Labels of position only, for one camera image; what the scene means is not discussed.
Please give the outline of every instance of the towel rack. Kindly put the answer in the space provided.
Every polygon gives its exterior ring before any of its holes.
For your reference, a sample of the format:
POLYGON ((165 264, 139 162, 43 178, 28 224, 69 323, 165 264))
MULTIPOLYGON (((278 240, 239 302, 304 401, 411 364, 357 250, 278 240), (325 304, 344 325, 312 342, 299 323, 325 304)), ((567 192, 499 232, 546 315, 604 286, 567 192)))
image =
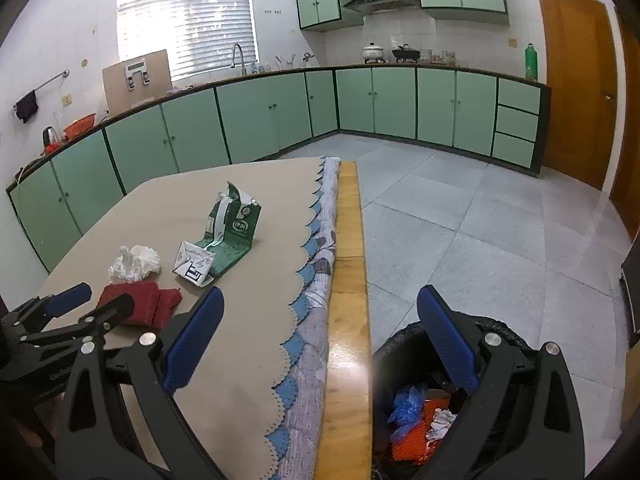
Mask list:
POLYGON ((69 69, 67 68, 66 70, 63 70, 59 74, 53 76, 51 79, 46 80, 44 83, 42 83, 37 88, 34 88, 33 92, 35 92, 36 90, 40 90, 44 85, 47 85, 47 84, 51 83, 54 79, 58 79, 59 77, 68 77, 68 76, 69 76, 69 69))

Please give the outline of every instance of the black towel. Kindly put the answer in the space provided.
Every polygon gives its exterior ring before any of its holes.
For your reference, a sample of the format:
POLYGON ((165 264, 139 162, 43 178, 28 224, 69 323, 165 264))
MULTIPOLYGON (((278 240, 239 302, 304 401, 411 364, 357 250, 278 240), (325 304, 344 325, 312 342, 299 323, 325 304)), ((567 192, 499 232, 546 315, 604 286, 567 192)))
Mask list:
POLYGON ((15 114, 18 119, 22 119, 26 123, 38 111, 38 103, 36 102, 36 91, 31 90, 27 95, 15 104, 15 114))

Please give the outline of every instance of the window blinds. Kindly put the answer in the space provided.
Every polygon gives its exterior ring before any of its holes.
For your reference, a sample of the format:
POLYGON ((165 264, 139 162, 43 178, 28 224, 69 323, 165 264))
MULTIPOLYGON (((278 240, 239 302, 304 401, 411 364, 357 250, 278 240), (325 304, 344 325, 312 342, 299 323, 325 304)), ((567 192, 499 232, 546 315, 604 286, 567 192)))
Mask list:
POLYGON ((251 0, 118 0, 120 59, 166 49, 173 80, 229 66, 234 43, 257 61, 251 0))

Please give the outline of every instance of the metal bolt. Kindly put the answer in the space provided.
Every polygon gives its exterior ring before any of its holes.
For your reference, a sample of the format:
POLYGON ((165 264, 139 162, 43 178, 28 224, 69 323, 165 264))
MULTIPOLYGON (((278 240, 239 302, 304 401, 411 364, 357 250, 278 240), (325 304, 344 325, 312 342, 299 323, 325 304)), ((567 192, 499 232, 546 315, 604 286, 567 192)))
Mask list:
POLYGON ((489 332, 484 335, 484 342, 489 346, 500 346, 502 343, 502 338, 493 332, 489 332))
POLYGON ((554 342, 547 343, 545 345, 545 350, 551 355, 558 355, 560 353, 560 347, 554 342))
POLYGON ((138 341, 140 341, 140 344, 142 346, 150 346, 156 342, 156 339, 156 334, 154 334, 153 332, 145 332, 140 336, 140 339, 138 339, 138 341))
POLYGON ((90 354, 91 352, 93 352, 95 349, 95 343, 93 341, 87 341, 86 343, 82 343, 82 346, 80 347, 80 351, 84 354, 90 354))

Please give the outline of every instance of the white pot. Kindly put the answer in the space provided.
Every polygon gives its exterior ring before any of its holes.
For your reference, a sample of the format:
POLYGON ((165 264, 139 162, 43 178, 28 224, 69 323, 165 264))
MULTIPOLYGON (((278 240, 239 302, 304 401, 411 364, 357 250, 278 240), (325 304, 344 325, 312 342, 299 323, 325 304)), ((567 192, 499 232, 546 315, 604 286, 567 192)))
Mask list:
POLYGON ((377 59, 385 59, 385 49, 376 44, 369 43, 362 49, 362 58, 364 61, 373 61, 377 59))

